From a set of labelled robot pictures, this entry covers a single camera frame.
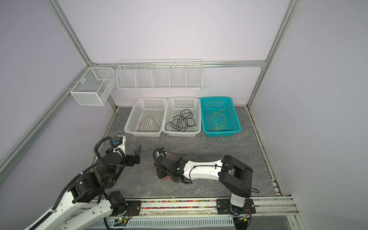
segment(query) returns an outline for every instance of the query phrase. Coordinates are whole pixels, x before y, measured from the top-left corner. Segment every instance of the white wall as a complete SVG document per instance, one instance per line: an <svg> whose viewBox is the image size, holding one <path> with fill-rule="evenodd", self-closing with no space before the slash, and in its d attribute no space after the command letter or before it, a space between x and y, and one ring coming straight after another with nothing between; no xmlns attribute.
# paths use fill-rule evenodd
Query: white wall
<svg viewBox="0 0 368 230"><path fill-rule="evenodd" d="M1 229L24 229L46 212L93 157L111 116L105 106L80 106L73 97L0 185Z"/></svg>
<svg viewBox="0 0 368 230"><path fill-rule="evenodd" d="M1 1L0 31L2 160L84 65L43 0Z"/></svg>
<svg viewBox="0 0 368 230"><path fill-rule="evenodd" d="M289 0L60 0L91 59L265 60Z"/></svg>
<svg viewBox="0 0 368 230"><path fill-rule="evenodd" d="M307 229L366 229L368 1L305 0L251 110Z"/></svg>
<svg viewBox="0 0 368 230"><path fill-rule="evenodd" d="M133 106L140 97L207 97L228 96L234 104L247 104L261 73L260 67L203 68L202 90L139 90L121 91L115 88L112 97L118 106Z"/></svg>
<svg viewBox="0 0 368 230"><path fill-rule="evenodd" d="M84 68L43 0L0 1L0 160ZM0 185L0 229L24 229L88 167L109 105L66 105Z"/></svg>

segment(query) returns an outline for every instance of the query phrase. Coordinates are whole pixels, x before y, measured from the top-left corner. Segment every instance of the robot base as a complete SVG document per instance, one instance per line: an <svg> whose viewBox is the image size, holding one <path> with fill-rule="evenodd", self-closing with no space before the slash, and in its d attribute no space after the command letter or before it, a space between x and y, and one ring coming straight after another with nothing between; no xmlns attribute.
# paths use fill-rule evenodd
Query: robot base
<svg viewBox="0 0 368 230"><path fill-rule="evenodd" d="M232 212L230 208L236 206L233 206L230 203L230 199L217 199L216 203L218 214L231 214L231 215L234 214L235 211L233 210L234 212ZM240 211L238 212L239 214L249 214L247 207L250 209L252 214L255 214L255 207L252 199L245 199L244 206L242 208L236 207L237 208L236 212L239 210Z"/></svg>

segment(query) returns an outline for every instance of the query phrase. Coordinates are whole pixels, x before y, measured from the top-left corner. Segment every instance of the white plastic basket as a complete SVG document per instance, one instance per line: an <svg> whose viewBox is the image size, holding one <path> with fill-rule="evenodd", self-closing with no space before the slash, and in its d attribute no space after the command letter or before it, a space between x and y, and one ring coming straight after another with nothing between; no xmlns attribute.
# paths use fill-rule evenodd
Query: white plastic basket
<svg viewBox="0 0 368 230"><path fill-rule="evenodd" d="M166 102L166 98L138 98L124 131L138 137L159 137Z"/></svg>
<svg viewBox="0 0 368 230"><path fill-rule="evenodd" d="M185 110L189 109L193 114L193 119L188 119L188 125L194 125L193 127L187 127L183 132L177 131L168 124L173 121L173 118ZM202 119L201 119L201 100L198 98L187 97L175 97L169 98L166 104L166 110L162 122L162 131L169 134L169 136L177 137L194 137L201 132Z"/></svg>
<svg viewBox="0 0 368 230"><path fill-rule="evenodd" d="M115 84L112 68L90 67L70 93L80 105L103 106Z"/></svg>

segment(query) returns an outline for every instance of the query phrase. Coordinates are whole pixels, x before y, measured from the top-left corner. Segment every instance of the wall-mounted wire shelf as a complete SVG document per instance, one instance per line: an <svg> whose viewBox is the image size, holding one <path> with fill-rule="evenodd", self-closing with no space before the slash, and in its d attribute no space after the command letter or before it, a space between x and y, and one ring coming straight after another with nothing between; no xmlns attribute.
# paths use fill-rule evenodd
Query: wall-mounted wire shelf
<svg viewBox="0 0 368 230"><path fill-rule="evenodd" d="M116 70L117 87L139 89L202 89L201 60L121 60Z"/></svg>

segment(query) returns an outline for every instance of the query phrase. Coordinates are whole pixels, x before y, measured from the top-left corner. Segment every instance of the mounting plate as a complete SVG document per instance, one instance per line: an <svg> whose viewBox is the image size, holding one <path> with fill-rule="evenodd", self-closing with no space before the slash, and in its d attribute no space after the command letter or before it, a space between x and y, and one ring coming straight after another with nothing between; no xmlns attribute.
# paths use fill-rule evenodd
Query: mounting plate
<svg viewBox="0 0 368 230"><path fill-rule="evenodd" d="M218 214L230 214L230 207L232 204L230 203L230 199L217 199L217 213ZM252 214L255 214L255 207L252 199L245 199L243 210L240 211L240 214L248 214L248 210L245 207L247 206Z"/></svg>
<svg viewBox="0 0 368 230"><path fill-rule="evenodd" d="M142 201L127 201L127 212L125 216L131 216L133 212L133 216L139 216L139 212L141 211Z"/></svg>

